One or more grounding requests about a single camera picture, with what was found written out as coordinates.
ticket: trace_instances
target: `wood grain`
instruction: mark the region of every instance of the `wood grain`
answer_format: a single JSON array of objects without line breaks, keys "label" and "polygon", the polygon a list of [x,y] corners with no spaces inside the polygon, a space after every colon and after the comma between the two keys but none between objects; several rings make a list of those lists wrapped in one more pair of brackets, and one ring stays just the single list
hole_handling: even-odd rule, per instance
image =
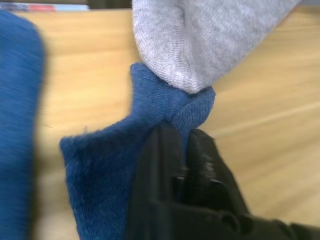
[{"label": "wood grain", "polygon": [[[79,239],[58,148],[126,116],[139,61],[131,12],[25,13],[47,49],[39,109],[34,239]],[[252,212],[320,225],[320,8],[299,7],[214,84],[201,126],[216,138]]]}]

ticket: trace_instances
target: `blue sock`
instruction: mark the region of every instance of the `blue sock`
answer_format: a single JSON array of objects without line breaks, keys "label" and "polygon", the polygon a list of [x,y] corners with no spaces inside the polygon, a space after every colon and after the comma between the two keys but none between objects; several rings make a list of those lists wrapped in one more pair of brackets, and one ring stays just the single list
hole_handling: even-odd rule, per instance
[{"label": "blue sock", "polygon": [[81,240],[122,239],[137,154],[148,133],[159,123],[168,122],[187,143],[189,132],[207,119],[214,103],[211,87],[190,95],[140,63],[132,65],[130,73],[130,115],[103,130],[63,138],[60,143]]},{"label": "blue sock", "polygon": [[33,126],[43,68],[35,27],[0,10],[0,240],[28,238]]}]

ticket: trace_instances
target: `blurry blue cloth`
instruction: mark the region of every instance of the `blurry blue cloth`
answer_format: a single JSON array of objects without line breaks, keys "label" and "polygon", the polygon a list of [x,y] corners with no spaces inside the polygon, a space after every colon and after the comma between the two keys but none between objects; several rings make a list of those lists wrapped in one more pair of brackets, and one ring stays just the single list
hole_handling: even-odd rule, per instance
[{"label": "blurry blue cloth", "polygon": [[148,133],[167,122],[188,141],[208,117],[215,92],[190,95],[168,85],[145,65],[130,68],[131,113],[103,130],[63,138],[66,184],[81,240],[120,240],[126,226],[128,195],[137,156]]},{"label": "blurry blue cloth", "polygon": [[32,23],[0,10],[0,240],[25,240],[29,234],[44,55]]}]

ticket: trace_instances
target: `sock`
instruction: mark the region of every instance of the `sock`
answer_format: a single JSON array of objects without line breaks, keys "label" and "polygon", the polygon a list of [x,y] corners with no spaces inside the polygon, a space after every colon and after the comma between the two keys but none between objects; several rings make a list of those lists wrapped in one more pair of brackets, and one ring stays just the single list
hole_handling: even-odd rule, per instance
[{"label": "sock", "polygon": [[43,72],[44,48],[35,27],[0,10],[0,240],[28,238]]},{"label": "sock", "polygon": [[148,133],[168,122],[187,143],[214,103],[211,87],[195,95],[174,88],[145,65],[130,68],[131,113],[103,130],[63,138],[66,184],[81,240],[120,240],[126,226],[128,194],[137,155]]},{"label": "sock", "polygon": [[197,93],[224,76],[300,0],[133,0],[142,61],[168,84]]}]

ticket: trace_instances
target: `gray fabric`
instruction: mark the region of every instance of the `gray fabric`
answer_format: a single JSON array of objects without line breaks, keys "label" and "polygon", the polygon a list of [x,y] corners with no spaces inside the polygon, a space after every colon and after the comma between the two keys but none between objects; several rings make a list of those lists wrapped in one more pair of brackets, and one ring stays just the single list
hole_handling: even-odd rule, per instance
[{"label": "gray fabric", "polygon": [[142,61],[170,85],[197,93],[239,62],[299,0],[133,0]]}]

